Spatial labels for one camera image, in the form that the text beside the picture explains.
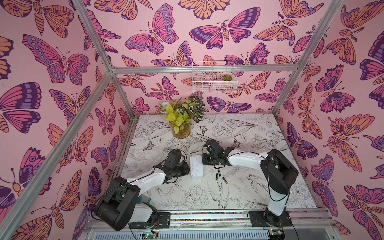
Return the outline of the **white digital alarm clock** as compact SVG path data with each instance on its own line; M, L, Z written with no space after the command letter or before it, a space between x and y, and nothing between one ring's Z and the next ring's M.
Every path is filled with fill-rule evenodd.
M190 175L192 178L202 178L204 176L202 156L192 155L190 157Z

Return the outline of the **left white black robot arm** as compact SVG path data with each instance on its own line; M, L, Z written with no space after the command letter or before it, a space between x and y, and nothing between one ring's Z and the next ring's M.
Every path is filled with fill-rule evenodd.
M169 149L168 155L151 170L130 179L118 176L97 200L91 212L93 217L120 231L127 225L155 227L160 221L158 210L143 194L152 188L176 182L190 173L187 155L178 149Z

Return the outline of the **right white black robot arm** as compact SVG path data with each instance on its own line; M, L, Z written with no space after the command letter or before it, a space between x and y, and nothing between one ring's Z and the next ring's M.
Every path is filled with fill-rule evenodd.
M267 153L223 149L216 140L208 140L202 147L203 165L215 168L241 166L262 171L268 184L270 200L263 213L269 226L283 224L291 187L299 175L297 168L278 150Z

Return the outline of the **teal rubber glove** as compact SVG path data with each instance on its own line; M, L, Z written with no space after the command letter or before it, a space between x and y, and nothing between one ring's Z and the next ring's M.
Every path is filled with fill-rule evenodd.
M151 202L151 198L145 195L140 195L137 199L137 204L146 204L149 205Z

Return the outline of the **dark patterned leaf plant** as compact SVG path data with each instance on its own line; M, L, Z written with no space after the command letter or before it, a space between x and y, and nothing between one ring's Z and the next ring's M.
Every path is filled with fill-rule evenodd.
M188 97L187 104L191 119L196 123L203 121L205 113L208 112L203 100L198 95L192 94Z

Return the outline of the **green plant in glass vase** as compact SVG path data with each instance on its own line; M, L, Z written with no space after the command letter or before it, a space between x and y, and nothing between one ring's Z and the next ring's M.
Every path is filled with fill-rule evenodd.
M169 122L172 134L177 139L186 139L191 134L191 113L187 102L164 102L161 113Z

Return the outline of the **small succulent in basket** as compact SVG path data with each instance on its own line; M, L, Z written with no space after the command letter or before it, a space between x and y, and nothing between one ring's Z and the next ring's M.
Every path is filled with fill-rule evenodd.
M225 82L232 81L233 80L233 76L231 74L225 74L225 75L223 75L222 80L225 81Z

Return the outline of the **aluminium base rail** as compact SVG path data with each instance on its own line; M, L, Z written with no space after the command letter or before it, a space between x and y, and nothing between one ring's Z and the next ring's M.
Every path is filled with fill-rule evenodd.
M321 209L293 209L270 226L263 210L160 211L151 228L127 225L115 231L100 221L85 227L81 240L340 240L331 215Z

